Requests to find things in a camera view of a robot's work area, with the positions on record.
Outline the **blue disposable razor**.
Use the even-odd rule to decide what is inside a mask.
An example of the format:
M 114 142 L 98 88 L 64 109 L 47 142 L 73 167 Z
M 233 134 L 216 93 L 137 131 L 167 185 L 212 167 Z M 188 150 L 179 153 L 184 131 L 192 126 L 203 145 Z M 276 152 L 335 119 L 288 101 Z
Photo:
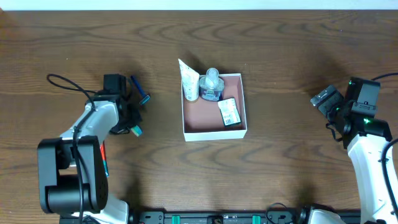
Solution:
M 150 94 L 147 94 L 141 87 L 140 83 L 134 76 L 130 76 L 130 79 L 134 86 L 137 88 L 139 94 L 141 95 L 140 105 L 145 105 L 150 100 Z

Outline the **green white toothbrush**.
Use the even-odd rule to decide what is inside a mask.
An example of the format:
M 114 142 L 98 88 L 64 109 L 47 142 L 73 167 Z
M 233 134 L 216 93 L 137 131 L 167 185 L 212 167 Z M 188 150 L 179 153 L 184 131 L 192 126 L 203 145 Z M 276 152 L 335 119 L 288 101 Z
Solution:
M 142 129 L 140 128 L 139 125 L 135 125 L 135 126 L 132 127 L 130 130 L 131 130 L 131 132 L 132 132 L 134 135 L 136 135 L 137 137 L 139 137 L 139 136 L 141 136 L 141 135 L 143 134 L 143 131 L 142 131 Z

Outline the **teal toothpaste tube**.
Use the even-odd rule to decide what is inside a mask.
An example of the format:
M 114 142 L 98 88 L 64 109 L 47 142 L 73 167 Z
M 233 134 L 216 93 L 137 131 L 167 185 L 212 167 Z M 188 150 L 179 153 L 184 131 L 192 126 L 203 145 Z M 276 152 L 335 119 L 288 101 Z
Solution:
M 101 152 L 101 157 L 104 165 L 104 171 L 106 177 L 109 177 L 109 170 L 108 170 L 108 163 L 107 163 L 107 158 L 106 158 L 106 148 L 105 148 L 105 143 L 102 142 L 100 145 L 100 152 Z

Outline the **white conditioner tube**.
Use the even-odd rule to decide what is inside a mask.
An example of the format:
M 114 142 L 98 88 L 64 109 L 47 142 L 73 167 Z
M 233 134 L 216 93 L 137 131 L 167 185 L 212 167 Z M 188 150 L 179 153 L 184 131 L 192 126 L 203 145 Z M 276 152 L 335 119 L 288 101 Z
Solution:
M 182 79 L 183 95 L 186 100 L 194 102 L 199 97 L 199 73 L 178 59 Z

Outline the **clear pump soap bottle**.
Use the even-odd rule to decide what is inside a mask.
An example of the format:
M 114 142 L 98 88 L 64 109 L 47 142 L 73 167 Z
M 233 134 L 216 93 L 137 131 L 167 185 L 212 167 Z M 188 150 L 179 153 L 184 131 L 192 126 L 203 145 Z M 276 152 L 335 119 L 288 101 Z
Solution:
M 206 101 L 220 101 L 224 90 L 224 80 L 216 68 L 209 68 L 199 79 L 199 96 Z

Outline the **green soap box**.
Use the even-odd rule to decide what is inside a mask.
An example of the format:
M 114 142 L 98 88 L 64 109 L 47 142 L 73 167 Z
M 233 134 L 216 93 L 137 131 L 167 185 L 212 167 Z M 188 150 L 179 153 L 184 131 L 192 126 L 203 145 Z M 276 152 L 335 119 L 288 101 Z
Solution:
M 234 98 L 219 101 L 218 108 L 220 109 L 221 117 L 225 126 L 241 123 L 241 118 Z

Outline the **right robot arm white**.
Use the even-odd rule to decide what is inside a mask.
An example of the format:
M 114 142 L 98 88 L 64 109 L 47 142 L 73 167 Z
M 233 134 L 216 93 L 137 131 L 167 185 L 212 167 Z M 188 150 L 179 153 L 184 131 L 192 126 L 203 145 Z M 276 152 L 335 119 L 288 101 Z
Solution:
M 333 85 L 311 104 L 327 119 L 326 128 L 347 150 L 354 167 L 361 223 L 397 223 L 397 176 L 392 148 L 396 140 L 386 121 L 376 119 L 381 84 L 353 77 L 345 95 Z

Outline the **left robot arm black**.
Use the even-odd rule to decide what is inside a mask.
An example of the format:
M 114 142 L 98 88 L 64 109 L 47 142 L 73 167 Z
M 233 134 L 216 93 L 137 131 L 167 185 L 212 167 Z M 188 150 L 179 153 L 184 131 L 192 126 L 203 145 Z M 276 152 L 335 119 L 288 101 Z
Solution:
M 110 134 L 142 134 L 129 82 L 107 74 L 99 91 L 72 83 L 72 91 L 87 97 L 83 114 L 58 138 L 43 139 L 37 147 L 40 206 L 58 214 L 60 223 L 134 223 L 129 204 L 109 193 L 104 146 Z

